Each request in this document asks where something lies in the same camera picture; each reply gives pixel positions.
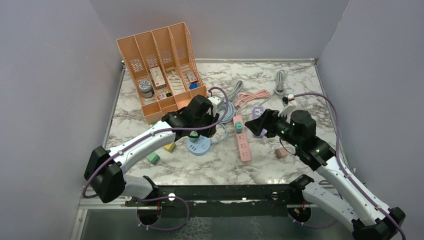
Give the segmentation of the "teal usb charger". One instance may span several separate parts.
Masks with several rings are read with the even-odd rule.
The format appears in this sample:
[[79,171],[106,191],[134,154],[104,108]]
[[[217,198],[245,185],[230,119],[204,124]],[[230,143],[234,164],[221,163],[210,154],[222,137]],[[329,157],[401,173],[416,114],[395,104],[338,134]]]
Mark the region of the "teal usb charger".
[[241,134],[243,132],[243,123],[241,121],[236,121],[234,123],[234,129],[237,134]]

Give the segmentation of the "green usb charger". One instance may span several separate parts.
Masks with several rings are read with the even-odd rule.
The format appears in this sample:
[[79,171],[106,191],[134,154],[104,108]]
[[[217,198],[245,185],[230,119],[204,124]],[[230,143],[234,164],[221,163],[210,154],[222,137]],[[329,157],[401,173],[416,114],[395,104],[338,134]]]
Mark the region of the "green usb charger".
[[198,140],[198,138],[199,138],[199,134],[196,132],[196,131],[192,131],[190,134],[189,134],[189,140],[192,142],[192,143],[195,143],[197,140]]

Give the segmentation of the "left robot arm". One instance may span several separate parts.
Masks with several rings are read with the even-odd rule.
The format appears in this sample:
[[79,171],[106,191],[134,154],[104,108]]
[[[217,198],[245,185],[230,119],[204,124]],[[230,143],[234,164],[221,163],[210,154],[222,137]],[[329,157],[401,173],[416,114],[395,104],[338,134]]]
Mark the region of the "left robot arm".
[[154,151],[189,136],[193,131],[210,137],[220,115],[215,105],[205,96],[196,95],[187,106],[166,113],[151,128],[111,149],[96,147],[90,154],[83,177],[94,190],[94,197],[109,203],[120,196],[138,198],[144,205],[157,200],[157,191],[150,178],[127,176],[136,163]]

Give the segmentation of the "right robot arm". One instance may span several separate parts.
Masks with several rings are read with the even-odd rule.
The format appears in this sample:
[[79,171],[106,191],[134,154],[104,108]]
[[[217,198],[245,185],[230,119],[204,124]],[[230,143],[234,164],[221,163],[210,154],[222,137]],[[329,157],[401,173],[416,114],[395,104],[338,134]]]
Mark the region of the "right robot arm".
[[295,110],[287,121],[277,110],[264,113],[245,123],[258,135],[266,130],[267,138],[279,137],[295,147],[295,155],[327,180],[340,194],[329,193],[318,183],[302,175],[290,183],[289,199],[317,205],[341,224],[356,240],[390,240],[400,233],[406,215],[399,207],[389,207],[338,160],[336,151],[316,135],[317,124],[306,110]]

